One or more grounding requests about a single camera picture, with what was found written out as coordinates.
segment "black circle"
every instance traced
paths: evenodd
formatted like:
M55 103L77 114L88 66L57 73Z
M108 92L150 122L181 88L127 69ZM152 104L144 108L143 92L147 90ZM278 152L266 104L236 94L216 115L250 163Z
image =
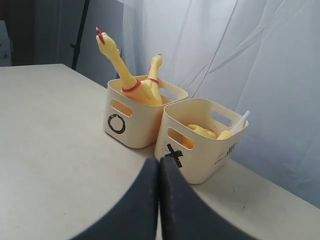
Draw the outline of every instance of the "black circle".
M119 118L122 121L122 128L120 130L115 130L113 126L111 126L111 120L114 118ZM108 125L109 128L114 131L116 134L123 134L126 130L126 123L125 120L122 118L122 116L118 115L118 114L112 114L109 116L108 118Z

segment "gray wall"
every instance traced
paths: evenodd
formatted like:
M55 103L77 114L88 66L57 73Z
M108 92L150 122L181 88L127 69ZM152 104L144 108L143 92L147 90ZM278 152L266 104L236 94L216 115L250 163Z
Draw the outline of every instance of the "gray wall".
M63 63L71 67L85 0L37 0L35 64ZM97 46L96 26L121 48L123 4L116 0L91 0L83 31L77 72L105 86L116 78L110 61Z

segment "red comb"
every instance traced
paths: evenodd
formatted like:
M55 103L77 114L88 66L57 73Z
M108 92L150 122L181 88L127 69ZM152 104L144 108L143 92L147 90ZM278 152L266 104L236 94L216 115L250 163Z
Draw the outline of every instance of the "red comb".
M103 43L103 45L106 45L106 42L104 40L104 37L102 36L102 33L101 33L100 29L96 26L95 30L96 30L96 33L98 34L98 37L99 37L100 41Z

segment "black stand pole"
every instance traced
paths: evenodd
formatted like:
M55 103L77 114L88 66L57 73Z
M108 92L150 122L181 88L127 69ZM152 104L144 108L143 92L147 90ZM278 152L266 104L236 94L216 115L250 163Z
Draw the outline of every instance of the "black stand pole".
M80 28L79 28L79 32L78 32L78 37L76 39L76 44L75 45L72 43L70 44L71 48L73 48L73 60L72 60L72 67L71 67L73 70L76 70L76 68L77 68L78 57L80 54L81 39L82 39L82 35L84 33L89 2L90 2L90 0L85 0L85 2L84 2L81 23L80 23Z

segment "black object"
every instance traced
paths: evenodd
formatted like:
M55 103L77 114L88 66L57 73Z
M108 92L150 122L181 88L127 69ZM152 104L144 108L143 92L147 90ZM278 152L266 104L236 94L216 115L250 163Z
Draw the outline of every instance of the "black object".
M120 201L72 240L152 240L158 223L159 162L149 158Z
M73 70L76 70L77 68L78 57L80 54L81 40L82 40L82 35L84 33L89 3L90 3L90 0L85 0L83 5L82 17L81 17L78 37L76 39L76 44L75 45L72 43L70 44L71 48L73 48L73 60L72 60L72 66L71 66Z
M72 240L154 240L158 204L164 240L254 240L193 191L172 157L148 158L120 201Z

